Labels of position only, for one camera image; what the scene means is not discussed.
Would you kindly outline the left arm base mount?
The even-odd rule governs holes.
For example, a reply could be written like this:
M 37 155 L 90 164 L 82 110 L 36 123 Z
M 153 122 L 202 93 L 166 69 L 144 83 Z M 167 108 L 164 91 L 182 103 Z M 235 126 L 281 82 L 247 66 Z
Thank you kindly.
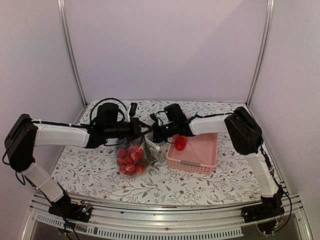
M 92 205 L 83 200 L 78 203 L 72 203 L 69 200 L 59 200 L 52 202 L 48 213 L 67 220 L 88 223 L 92 215 Z

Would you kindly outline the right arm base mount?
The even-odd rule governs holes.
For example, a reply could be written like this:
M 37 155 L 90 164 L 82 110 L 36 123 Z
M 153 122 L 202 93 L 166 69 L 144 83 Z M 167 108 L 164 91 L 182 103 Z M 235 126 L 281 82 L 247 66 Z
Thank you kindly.
M 263 235 L 273 235 L 283 222 L 285 213 L 282 201 L 275 197 L 262 197 L 260 204 L 246 206 L 241 209 L 241 217 L 245 223 L 259 222 L 257 229 Z

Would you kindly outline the red orange fake pepper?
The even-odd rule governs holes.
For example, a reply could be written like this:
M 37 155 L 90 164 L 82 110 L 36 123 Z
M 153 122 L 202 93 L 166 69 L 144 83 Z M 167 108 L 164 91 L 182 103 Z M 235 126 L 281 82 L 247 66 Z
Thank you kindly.
M 188 141 L 188 139 L 187 139 L 186 136 L 178 135 L 176 137 L 176 141 L 175 141 L 175 144 L 174 144 L 175 149 L 177 151 L 183 151 L 185 149 L 186 145 L 187 145 L 187 141 Z

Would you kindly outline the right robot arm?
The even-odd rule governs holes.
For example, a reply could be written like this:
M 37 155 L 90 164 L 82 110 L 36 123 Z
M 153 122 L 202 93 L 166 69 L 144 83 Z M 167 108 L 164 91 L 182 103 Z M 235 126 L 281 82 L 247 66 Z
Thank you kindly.
M 250 164 L 261 191 L 261 203 L 241 210 L 245 222 L 259 221 L 285 213 L 282 197 L 285 192 L 275 178 L 274 166 L 263 148 L 262 129 L 244 107 L 231 113 L 195 114 L 187 117 L 179 104 L 164 108 L 168 123 L 159 123 L 151 114 L 153 142 L 167 142 L 174 135 L 194 137 L 204 134 L 228 133 L 234 150 Z

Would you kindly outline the clear zip top bag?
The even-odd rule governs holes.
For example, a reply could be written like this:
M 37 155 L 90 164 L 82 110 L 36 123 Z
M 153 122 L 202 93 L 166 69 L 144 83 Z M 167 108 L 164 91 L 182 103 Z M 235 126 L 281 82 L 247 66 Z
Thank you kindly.
M 148 133 L 134 140 L 118 139 L 115 143 L 116 163 L 120 174 L 133 177 L 146 172 L 158 161 L 160 146 Z

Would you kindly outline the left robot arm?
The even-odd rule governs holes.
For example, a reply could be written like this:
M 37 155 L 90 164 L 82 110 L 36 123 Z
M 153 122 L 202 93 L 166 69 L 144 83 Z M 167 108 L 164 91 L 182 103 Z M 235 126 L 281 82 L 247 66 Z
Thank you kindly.
M 152 131 L 152 127 L 135 117 L 137 104 L 132 102 L 124 110 L 124 103 L 116 98 L 105 98 L 91 109 L 88 124 L 67 124 L 32 119 L 22 114 L 4 140 L 2 162 L 16 174 L 22 175 L 23 185 L 29 182 L 47 198 L 63 217 L 74 213 L 68 193 L 36 164 L 34 148 L 40 146 L 74 146 L 96 149 L 109 139 L 135 140 Z

